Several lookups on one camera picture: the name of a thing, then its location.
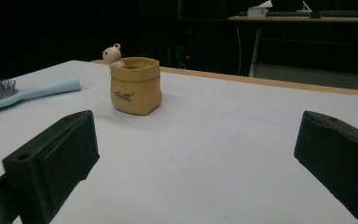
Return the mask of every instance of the desk leg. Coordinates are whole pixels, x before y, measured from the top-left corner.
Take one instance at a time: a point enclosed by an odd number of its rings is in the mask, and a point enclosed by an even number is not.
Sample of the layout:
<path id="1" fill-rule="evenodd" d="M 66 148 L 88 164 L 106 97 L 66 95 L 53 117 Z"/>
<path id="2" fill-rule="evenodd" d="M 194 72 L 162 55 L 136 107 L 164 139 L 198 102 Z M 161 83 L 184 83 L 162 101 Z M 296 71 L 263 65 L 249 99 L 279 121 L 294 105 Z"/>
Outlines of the desk leg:
<path id="1" fill-rule="evenodd" d="M 257 29 L 255 32 L 255 46 L 254 53 L 252 56 L 251 69 L 249 71 L 249 77 L 255 76 L 255 64 L 257 63 L 257 52 L 258 52 L 258 44 L 260 42 L 261 29 Z"/>

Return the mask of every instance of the white box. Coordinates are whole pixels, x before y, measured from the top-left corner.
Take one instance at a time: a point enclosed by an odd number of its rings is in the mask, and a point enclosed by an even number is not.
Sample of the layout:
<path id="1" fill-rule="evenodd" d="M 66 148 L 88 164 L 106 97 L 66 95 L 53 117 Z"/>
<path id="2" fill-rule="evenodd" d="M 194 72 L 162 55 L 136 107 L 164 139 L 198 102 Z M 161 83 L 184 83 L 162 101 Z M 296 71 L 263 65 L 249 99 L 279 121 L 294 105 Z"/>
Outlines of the white box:
<path id="1" fill-rule="evenodd" d="M 266 17 L 268 11 L 265 7 L 249 7 L 248 17 Z"/>

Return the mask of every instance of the desk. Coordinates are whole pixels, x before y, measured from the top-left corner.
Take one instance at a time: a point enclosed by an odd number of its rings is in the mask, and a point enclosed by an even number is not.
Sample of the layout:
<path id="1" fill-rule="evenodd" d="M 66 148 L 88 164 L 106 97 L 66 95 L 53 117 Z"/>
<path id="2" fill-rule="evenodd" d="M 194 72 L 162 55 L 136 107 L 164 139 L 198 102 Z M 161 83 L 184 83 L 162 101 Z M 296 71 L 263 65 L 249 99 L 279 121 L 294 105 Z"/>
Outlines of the desk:
<path id="1" fill-rule="evenodd" d="M 327 28 L 344 28 L 344 29 L 358 29 L 358 18 L 333 18 L 324 17 L 320 19 L 310 19 L 307 17 L 264 17 L 252 18 L 243 16 L 234 16 L 228 18 L 230 21 L 241 21 L 244 24 L 255 23 L 256 35 L 253 57 L 251 60 L 249 76 L 255 76 L 255 65 L 257 63 L 258 45 L 261 36 L 261 29 L 263 27 L 327 27 Z"/>
<path id="2" fill-rule="evenodd" d="M 162 104 L 147 116 L 112 107 L 105 64 L 70 61 L 16 77 L 28 89 L 78 76 L 82 90 L 0 110 L 0 175 L 13 150 L 91 110 L 101 158 L 51 223 L 358 223 L 294 158 L 304 110 L 358 128 L 358 95 L 162 70 Z"/>

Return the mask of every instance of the bear ear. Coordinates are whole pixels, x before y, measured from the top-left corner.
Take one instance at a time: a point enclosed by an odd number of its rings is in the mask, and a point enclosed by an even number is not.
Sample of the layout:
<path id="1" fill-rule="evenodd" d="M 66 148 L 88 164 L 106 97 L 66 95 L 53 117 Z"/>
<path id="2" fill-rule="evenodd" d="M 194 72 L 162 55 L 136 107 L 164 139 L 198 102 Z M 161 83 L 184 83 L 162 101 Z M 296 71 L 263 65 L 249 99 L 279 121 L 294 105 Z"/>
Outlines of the bear ear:
<path id="1" fill-rule="evenodd" d="M 113 47 L 117 48 L 117 49 L 120 49 L 121 46 L 119 44 L 115 44 Z"/>

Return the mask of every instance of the wooden table edge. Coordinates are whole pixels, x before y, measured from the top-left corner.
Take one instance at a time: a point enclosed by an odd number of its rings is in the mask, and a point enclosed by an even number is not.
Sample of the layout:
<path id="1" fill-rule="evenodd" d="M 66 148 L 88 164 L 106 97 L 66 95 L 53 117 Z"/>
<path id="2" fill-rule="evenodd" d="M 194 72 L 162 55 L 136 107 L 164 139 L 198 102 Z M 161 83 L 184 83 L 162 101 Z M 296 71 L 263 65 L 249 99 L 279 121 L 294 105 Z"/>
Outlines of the wooden table edge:
<path id="1" fill-rule="evenodd" d="M 106 64 L 106 62 L 104 62 L 103 60 L 94 60 L 91 62 Z M 230 80 L 230 81 L 252 83 L 252 84 L 257 84 L 257 85 L 291 88 L 291 89 L 297 89 L 297 90 L 323 91 L 323 92 L 332 92 L 332 93 L 340 93 L 340 94 L 358 95 L 358 90 L 327 87 L 327 86 L 318 86 L 318 85 L 279 81 L 279 80 L 271 80 L 271 79 L 264 79 L 264 78 L 257 78 L 257 77 L 240 77 L 240 76 L 233 76 L 233 75 L 227 75 L 227 74 L 217 74 L 217 73 L 201 72 L 201 71 L 195 71 L 195 70 L 185 70 L 185 69 L 178 69 L 178 68 L 163 67 L 163 66 L 160 67 L 160 71 L 166 72 L 166 73 L 188 75 L 188 76 L 193 76 L 193 77 L 209 77 L 209 78 L 217 78 L 217 79 Z"/>

